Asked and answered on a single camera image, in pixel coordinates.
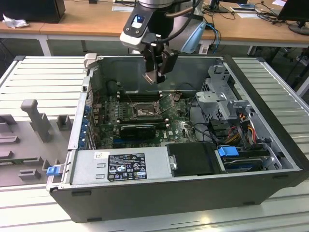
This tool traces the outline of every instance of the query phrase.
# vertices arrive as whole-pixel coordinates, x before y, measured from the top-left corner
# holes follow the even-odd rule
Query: black computer case
[[[63,0],[1,0],[2,14],[12,19],[32,22],[58,23],[64,15]]]

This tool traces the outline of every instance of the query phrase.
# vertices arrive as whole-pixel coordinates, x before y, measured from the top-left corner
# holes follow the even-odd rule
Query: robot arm
[[[143,54],[150,83],[161,83],[173,70],[178,51],[192,53],[206,23],[201,12],[202,0],[139,0],[132,11],[121,42]]]

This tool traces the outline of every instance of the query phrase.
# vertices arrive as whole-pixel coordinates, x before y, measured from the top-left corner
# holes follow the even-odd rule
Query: power supply label
[[[147,179],[145,154],[109,155],[107,179],[109,181]]]

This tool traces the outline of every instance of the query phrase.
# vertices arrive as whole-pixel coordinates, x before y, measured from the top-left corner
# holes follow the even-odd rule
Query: blue cable
[[[217,36],[217,45],[216,45],[215,50],[213,51],[213,54],[215,54],[216,51],[217,51],[217,48],[218,48],[218,46],[219,46],[219,34],[218,34],[218,30],[215,29],[212,25],[209,25],[209,24],[206,24],[206,25],[207,25],[208,27],[210,27],[210,28],[216,33],[216,36]]]

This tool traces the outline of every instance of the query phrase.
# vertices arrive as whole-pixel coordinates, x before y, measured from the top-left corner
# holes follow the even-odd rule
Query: white tissue
[[[29,26],[29,24],[27,24],[27,22],[24,19],[15,20],[15,19],[11,19],[11,18],[6,17],[4,14],[3,14],[3,18],[4,18],[4,20],[2,20],[2,23],[4,23],[9,28],[15,29],[15,28],[21,28],[21,27]]]

